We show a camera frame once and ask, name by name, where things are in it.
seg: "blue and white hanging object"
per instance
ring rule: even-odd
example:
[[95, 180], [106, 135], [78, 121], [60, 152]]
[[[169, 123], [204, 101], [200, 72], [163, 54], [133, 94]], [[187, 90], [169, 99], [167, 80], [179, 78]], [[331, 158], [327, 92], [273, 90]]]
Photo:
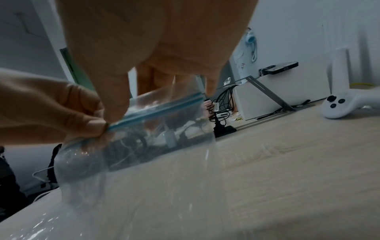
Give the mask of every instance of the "blue and white hanging object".
[[247, 36], [245, 38], [245, 44], [252, 47], [252, 62], [257, 61], [257, 39], [252, 29], [248, 27]]

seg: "joystick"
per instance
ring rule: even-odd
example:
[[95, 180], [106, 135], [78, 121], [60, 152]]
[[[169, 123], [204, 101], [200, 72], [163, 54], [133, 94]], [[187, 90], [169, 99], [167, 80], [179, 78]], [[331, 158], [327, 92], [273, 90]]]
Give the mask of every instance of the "joystick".
[[336, 119], [364, 106], [380, 110], [380, 91], [348, 89], [329, 96], [321, 108], [325, 118]]

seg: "fingernail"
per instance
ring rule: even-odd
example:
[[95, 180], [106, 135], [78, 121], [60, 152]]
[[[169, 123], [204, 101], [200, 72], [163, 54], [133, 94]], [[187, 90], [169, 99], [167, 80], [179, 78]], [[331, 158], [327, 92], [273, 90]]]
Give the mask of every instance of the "fingernail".
[[89, 132], [102, 134], [106, 128], [106, 121], [99, 119], [99, 120], [91, 120], [87, 123], [86, 129]]

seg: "hand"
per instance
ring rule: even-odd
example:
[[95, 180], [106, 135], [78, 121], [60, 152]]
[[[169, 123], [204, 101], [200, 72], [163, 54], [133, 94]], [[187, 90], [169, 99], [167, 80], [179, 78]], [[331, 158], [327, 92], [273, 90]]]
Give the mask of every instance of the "hand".
[[136, 67], [138, 94], [207, 78], [212, 95], [222, 67], [257, 0], [57, 0], [66, 42], [115, 122], [129, 106], [128, 72]]
[[68, 82], [0, 73], [0, 145], [63, 142], [101, 135], [98, 96]]

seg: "wooden table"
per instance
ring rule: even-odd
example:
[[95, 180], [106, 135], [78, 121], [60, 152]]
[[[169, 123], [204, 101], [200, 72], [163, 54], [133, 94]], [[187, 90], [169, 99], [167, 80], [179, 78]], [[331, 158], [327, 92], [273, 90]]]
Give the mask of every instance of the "wooden table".
[[[255, 239], [380, 239], [380, 111], [342, 120], [318, 106], [239, 124], [217, 140], [233, 224]], [[0, 224], [0, 239], [60, 201]]]

